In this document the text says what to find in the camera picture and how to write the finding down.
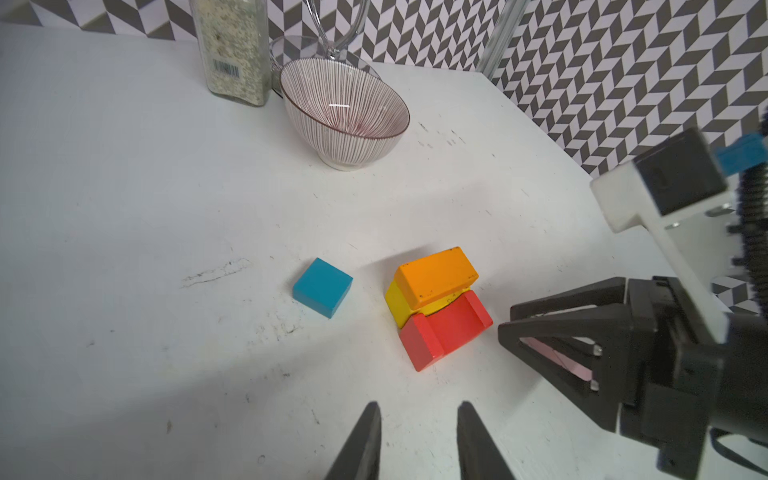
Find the yellow half-round wood block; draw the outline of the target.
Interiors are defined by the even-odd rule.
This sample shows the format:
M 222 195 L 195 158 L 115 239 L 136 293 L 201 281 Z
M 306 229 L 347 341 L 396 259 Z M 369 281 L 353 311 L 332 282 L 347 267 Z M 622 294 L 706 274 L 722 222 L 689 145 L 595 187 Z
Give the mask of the yellow half-round wood block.
M 432 315 L 447 307 L 458 299 L 462 294 L 469 291 L 469 288 L 449 294 L 423 307 L 411 307 L 396 280 L 393 280 L 385 294 L 385 301 L 394 318 L 398 329 L 402 329 L 407 321 L 415 314 L 421 313 L 425 316 Z

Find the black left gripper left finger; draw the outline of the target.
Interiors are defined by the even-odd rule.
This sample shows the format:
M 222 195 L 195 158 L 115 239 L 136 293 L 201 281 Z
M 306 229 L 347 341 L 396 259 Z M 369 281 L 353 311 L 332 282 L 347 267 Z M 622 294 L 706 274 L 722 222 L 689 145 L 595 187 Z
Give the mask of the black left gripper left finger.
M 369 402 L 325 476 L 326 480 L 378 480 L 382 444 L 381 411 Z

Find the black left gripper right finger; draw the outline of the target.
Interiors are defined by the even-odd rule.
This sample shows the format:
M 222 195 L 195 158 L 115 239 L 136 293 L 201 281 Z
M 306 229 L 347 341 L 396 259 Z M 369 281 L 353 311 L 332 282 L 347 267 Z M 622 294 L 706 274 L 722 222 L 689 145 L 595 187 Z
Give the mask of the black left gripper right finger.
M 515 479 L 476 409 L 468 401 L 458 408 L 457 446 L 462 480 Z

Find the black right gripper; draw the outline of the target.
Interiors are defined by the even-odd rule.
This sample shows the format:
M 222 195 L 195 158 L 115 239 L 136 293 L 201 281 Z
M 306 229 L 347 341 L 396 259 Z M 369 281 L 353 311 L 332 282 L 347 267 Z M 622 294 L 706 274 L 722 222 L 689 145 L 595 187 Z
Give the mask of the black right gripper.
M 695 479 L 706 445 L 755 473 L 725 446 L 767 444 L 767 322 L 729 313 L 724 342 L 671 277 L 613 277 L 513 305 L 501 346 L 600 428 L 658 450 L 657 468 Z

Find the pink wood block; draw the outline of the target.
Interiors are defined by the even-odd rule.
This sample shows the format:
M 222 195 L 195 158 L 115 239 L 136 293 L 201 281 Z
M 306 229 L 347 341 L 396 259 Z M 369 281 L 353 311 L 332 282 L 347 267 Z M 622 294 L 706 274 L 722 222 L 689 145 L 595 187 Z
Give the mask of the pink wood block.
M 558 314 L 565 314 L 565 313 L 571 313 L 571 312 L 579 312 L 582 310 L 589 310 L 596 308 L 595 304 L 587 304 L 587 305 L 581 305 L 581 306 L 574 306 L 571 308 L 566 309 L 560 309 L 555 310 L 552 312 L 540 312 L 540 313 L 519 313 L 523 318 L 539 318 L 539 317 L 545 317 L 545 316 L 551 316 L 551 315 L 558 315 Z M 542 340 L 530 340 L 530 339 L 523 339 L 523 342 L 530 346 L 533 350 L 535 350 L 537 353 L 544 356 L 546 359 L 550 360 L 554 364 L 558 365 L 559 367 L 565 369 L 573 376 L 577 377 L 580 380 L 583 381 L 591 381 L 592 380 L 592 370 L 586 366 L 585 360 L 577 360 L 575 358 L 575 353 L 565 353 L 564 348 L 556 349 L 554 347 L 546 345 Z

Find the red arch wood block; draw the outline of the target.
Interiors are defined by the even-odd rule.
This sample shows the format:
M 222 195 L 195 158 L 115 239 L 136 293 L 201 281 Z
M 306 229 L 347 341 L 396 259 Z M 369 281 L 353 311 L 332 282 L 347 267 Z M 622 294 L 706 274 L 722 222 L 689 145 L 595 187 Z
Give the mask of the red arch wood block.
M 490 314 L 469 290 L 431 315 L 413 315 L 400 330 L 399 338 L 415 371 L 421 372 L 492 325 Z

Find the orange wood block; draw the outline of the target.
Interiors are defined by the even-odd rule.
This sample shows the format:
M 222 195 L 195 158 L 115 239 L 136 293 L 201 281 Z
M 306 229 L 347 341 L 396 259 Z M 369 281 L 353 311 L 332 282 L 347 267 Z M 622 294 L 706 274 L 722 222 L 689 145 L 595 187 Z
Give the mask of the orange wood block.
M 411 309 L 469 288 L 479 274 L 460 247 L 399 266 L 394 280 Z

